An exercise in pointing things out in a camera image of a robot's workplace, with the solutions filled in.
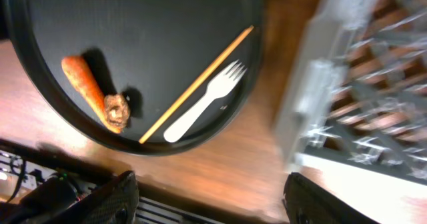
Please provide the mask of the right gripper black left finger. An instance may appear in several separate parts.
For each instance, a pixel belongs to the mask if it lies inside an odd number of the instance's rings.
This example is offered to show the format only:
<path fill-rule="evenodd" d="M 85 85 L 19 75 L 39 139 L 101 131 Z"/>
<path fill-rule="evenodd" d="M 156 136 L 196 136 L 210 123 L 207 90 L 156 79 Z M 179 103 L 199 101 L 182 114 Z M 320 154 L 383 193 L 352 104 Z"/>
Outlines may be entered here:
<path fill-rule="evenodd" d="M 132 223 L 139 203 L 134 171 L 126 171 L 52 218 L 52 224 Z"/>

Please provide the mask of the orange carrot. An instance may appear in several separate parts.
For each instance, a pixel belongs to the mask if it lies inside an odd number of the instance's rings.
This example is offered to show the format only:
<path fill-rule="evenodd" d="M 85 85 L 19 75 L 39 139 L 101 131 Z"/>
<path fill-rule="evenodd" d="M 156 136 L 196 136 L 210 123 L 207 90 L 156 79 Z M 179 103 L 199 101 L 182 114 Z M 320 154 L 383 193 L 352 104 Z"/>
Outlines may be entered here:
<path fill-rule="evenodd" d="M 68 56 L 61 61 L 61 67 L 71 86 L 84 98 L 104 126 L 113 133 L 121 133 L 121 128 L 107 122 L 105 95 L 85 59 L 81 56 Z"/>

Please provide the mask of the white plastic fork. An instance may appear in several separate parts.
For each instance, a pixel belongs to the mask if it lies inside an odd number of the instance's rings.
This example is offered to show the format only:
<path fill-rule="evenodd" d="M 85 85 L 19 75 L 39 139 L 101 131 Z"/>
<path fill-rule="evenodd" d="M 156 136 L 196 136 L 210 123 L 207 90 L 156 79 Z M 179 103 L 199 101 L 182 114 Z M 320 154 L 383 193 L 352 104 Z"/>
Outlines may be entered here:
<path fill-rule="evenodd" d="M 174 143 L 183 137 L 213 101 L 225 97 L 234 89 L 247 70 L 242 62 L 236 60 L 220 71 L 207 84 L 205 94 L 164 131 L 164 139 Z"/>

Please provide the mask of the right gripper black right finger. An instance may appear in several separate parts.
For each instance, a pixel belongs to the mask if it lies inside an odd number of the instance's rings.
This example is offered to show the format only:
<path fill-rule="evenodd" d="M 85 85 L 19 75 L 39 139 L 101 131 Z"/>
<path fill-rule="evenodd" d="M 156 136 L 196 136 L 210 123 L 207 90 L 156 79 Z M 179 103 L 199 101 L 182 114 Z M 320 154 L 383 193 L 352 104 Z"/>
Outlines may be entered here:
<path fill-rule="evenodd" d="M 282 202 L 290 223 L 377 224 L 297 172 L 288 175 Z"/>

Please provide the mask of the brown walnut lump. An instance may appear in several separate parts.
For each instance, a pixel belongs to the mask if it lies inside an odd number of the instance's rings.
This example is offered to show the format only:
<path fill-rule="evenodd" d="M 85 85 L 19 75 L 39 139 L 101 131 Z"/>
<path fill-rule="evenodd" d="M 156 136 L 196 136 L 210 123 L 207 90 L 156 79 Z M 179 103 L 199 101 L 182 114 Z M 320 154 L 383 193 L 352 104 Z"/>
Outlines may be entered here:
<path fill-rule="evenodd" d="M 122 94 L 107 95 L 104 103 L 107 123 L 120 129 L 127 127 L 130 108 L 125 97 Z"/>

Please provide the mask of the round black tray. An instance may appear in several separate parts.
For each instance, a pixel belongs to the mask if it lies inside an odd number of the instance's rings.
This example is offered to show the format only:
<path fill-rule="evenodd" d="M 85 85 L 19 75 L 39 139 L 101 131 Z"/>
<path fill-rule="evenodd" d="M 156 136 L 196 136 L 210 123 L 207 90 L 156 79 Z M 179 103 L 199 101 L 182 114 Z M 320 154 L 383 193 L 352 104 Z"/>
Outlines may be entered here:
<path fill-rule="evenodd" d="M 193 149 L 219 133 L 248 98 L 260 70 L 262 0 L 1 0 L 15 52 L 30 80 L 66 122 L 117 151 L 145 156 Z M 159 128 L 139 140 L 172 103 L 246 28 L 227 57 L 246 74 L 215 100 L 177 142 Z M 105 94 L 122 93 L 128 126 L 108 131 L 62 68 L 66 56 L 88 62 Z"/>

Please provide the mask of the wooden chopstick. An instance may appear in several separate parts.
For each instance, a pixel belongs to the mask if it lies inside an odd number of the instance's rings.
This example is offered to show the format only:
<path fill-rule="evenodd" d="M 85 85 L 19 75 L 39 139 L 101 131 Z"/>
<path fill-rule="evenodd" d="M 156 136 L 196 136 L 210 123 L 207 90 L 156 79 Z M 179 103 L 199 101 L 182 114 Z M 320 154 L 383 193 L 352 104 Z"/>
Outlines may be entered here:
<path fill-rule="evenodd" d="M 252 32 L 254 26 L 244 29 L 206 68 L 206 70 L 179 96 L 179 98 L 167 109 L 167 111 L 147 130 L 139 139 L 144 144 L 161 125 L 180 107 L 180 105 L 222 64 L 222 62 L 234 51 L 234 49 Z"/>

